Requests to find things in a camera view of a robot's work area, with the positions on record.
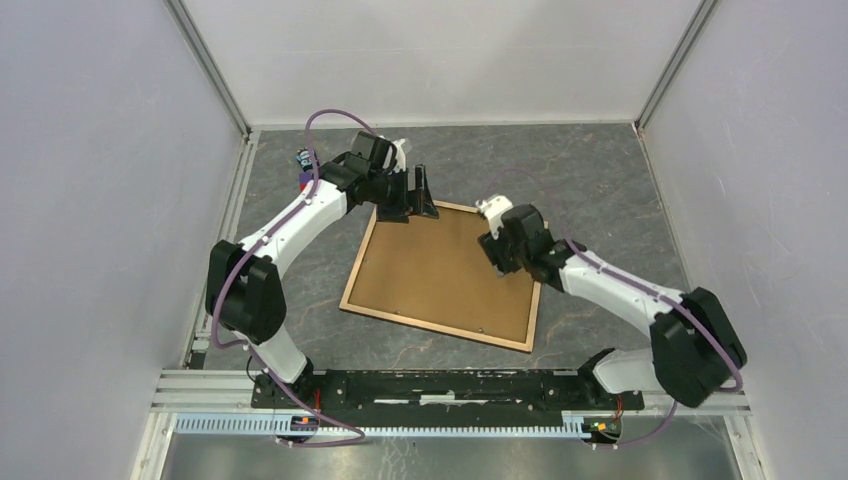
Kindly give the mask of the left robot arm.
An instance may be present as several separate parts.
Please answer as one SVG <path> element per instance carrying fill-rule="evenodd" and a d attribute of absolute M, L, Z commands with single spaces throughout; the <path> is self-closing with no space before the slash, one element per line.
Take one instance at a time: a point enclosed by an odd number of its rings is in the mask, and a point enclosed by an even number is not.
<path fill-rule="evenodd" d="M 229 330 L 257 354 L 290 407 L 312 399 L 314 381 L 304 374 L 310 360 L 284 326 L 282 279 L 321 232 L 363 204 L 374 205 L 383 222 L 438 218 L 426 168 L 408 165 L 408 149 L 406 139 L 358 132 L 349 150 L 313 164 L 301 193 L 266 225 L 238 242 L 220 240 L 210 251 L 205 308 L 211 327 Z"/>

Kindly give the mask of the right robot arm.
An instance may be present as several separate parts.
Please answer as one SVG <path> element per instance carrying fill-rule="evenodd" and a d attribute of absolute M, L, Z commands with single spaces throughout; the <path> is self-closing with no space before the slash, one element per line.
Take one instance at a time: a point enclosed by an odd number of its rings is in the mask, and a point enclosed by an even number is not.
<path fill-rule="evenodd" d="M 498 274 L 523 270 L 612 313 L 649 340 L 639 350 L 604 350 L 581 367 L 577 392 L 585 405 L 602 408 L 617 394 L 657 391 L 697 408 L 714 393 L 743 390 L 747 354 L 713 292 L 650 283 L 580 243 L 556 239 L 530 204 L 495 195 L 476 209 L 488 225 L 478 243 Z"/>

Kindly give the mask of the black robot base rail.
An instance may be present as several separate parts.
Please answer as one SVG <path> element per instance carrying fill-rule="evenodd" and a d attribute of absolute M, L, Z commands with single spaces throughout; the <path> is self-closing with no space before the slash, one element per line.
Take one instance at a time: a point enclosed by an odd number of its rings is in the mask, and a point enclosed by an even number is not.
<path fill-rule="evenodd" d="M 611 394 L 575 370 L 326 370 L 291 387 L 355 427 L 554 427 L 564 411 L 641 411 L 642 395 Z"/>

